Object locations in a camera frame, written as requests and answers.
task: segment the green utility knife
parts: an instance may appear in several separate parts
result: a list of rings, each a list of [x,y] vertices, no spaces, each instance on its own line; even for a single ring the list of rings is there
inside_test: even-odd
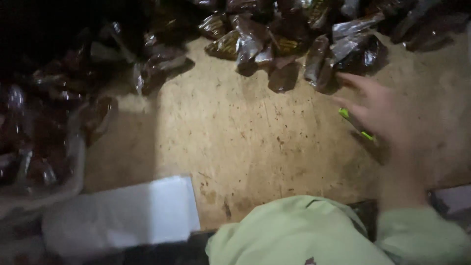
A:
[[[339,114],[344,117],[347,121],[349,121],[355,129],[357,129],[363,136],[365,136],[367,139],[374,141],[374,135],[367,131],[363,125],[353,116],[352,114],[349,113],[349,111],[346,108],[341,108],[339,109]]]

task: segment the sleeve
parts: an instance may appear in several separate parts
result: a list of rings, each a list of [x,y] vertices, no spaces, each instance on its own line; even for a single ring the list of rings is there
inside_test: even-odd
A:
[[[470,237],[431,207],[382,213],[375,244],[400,264],[471,264]]]

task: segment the light green shirt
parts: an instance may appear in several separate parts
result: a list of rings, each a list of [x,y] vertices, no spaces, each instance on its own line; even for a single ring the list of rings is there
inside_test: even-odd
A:
[[[210,238],[212,265],[471,264],[471,242],[432,208],[397,209],[378,220],[378,240],[348,206],[313,196],[256,207]]]

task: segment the wooden table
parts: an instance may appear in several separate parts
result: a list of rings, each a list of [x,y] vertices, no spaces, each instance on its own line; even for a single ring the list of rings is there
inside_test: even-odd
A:
[[[168,81],[158,95],[117,97],[117,119],[87,153],[86,192],[189,174],[203,230],[293,195],[342,203],[375,197],[379,165],[351,137],[351,125],[329,96],[315,92],[302,72],[293,91],[275,94],[264,71],[243,77],[234,72],[234,62],[205,55],[208,43],[189,44],[196,66]],[[390,63],[374,77],[384,85],[427,104],[440,102],[444,91],[469,90],[466,36],[426,54],[386,44]],[[110,86],[129,87],[117,80]],[[338,94],[353,97],[345,89]],[[471,179],[429,182],[446,187]]]

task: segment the person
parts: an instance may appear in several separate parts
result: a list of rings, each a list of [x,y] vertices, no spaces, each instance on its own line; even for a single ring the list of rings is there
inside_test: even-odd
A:
[[[470,238],[427,203],[426,147],[401,115],[396,94],[366,77],[339,73],[338,78],[364,95],[364,105],[334,100],[389,147],[379,179],[376,242],[366,238],[364,225],[348,206],[294,196],[258,206],[240,223],[222,226],[206,245],[210,264],[471,264]]]

